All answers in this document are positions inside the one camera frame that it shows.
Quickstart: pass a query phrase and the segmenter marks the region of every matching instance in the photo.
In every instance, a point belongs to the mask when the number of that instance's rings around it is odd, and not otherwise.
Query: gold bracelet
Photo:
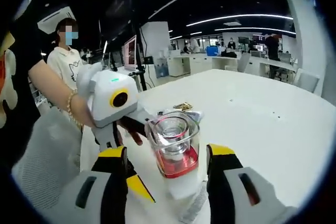
[[[69,95],[69,98],[68,98],[68,104],[67,104],[67,112],[69,114],[69,117],[70,117],[70,120],[73,121],[77,127],[81,128],[82,127],[82,124],[80,122],[78,122],[74,117],[73,117],[73,114],[72,114],[72,110],[71,110],[71,101],[73,99],[73,97],[77,94],[77,90],[73,90],[71,92],[71,94]]]

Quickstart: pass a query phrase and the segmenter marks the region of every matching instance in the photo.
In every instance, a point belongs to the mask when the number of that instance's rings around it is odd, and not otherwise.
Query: blue box
[[[208,56],[218,56],[218,47],[215,46],[206,47],[206,54]]]

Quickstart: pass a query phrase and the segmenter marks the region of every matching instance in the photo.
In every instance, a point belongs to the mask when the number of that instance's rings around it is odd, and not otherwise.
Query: black hair
[[[56,46],[58,46],[59,44],[59,40],[60,40],[60,37],[59,35],[57,34],[58,31],[65,31],[65,27],[66,26],[72,26],[75,28],[75,30],[78,30],[78,25],[77,25],[77,22],[75,19],[73,18],[64,18],[62,19],[56,26],[56,29],[55,29],[55,33],[56,33],[56,39],[55,39],[55,43],[56,43]]]

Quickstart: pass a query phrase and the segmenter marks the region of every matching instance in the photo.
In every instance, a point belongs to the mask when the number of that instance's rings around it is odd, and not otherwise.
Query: camera lens
[[[121,92],[117,94],[117,96],[113,100],[113,106],[118,108],[123,106],[127,102],[128,95],[125,92]]]

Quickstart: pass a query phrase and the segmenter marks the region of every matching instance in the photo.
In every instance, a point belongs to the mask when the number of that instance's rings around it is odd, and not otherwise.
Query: white t-shirt
[[[66,85],[72,90],[77,89],[76,79],[79,69],[83,66],[79,52],[70,48],[70,51],[55,47],[49,54],[47,63]]]

